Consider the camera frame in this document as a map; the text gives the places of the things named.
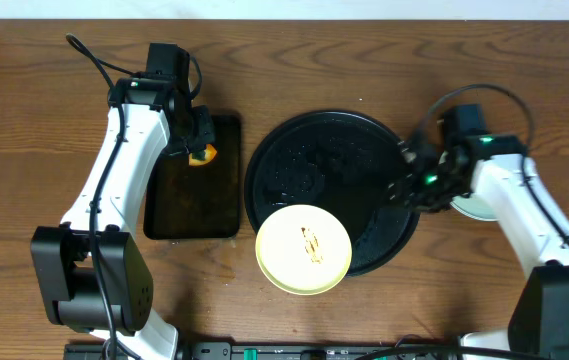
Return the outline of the green and yellow sponge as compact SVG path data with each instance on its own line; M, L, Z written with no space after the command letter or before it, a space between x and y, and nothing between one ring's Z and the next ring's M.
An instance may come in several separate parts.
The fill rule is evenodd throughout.
M212 144L207 144L203 150L189 154L188 164L192 167L204 166L212 162L216 155L216 148Z

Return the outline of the mint green plate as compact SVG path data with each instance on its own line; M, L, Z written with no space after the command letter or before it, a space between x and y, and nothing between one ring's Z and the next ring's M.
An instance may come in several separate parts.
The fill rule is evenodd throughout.
M459 213L474 220L484 222L497 221L497 217L489 205L477 198L473 192L454 197L450 205Z

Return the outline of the yellow plate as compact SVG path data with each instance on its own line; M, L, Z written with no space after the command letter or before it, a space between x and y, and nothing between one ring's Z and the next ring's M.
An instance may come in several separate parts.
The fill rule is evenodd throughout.
M275 211L256 235L255 255L263 275L295 295L318 295L337 286L350 268L352 253L342 223L311 205Z

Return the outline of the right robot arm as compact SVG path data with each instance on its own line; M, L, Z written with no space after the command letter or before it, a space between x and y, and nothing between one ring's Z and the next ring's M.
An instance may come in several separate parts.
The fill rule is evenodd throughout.
M493 213L526 277L504 330L469 333L446 357L569 359L569 219L514 136L447 136L434 153L419 137L402 146L408 174L389 186L390 203L418 212L471 195Z

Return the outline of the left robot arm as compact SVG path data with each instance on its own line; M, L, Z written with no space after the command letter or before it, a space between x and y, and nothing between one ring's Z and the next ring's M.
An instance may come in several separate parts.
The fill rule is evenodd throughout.
M48 321L102 340L113 359L175 359L177 328L154 310L153 279L135 240L157 160L210 142L209 115L187 76L138 73L109 91L107 128L89 176L57 226L39 226L30 252Z

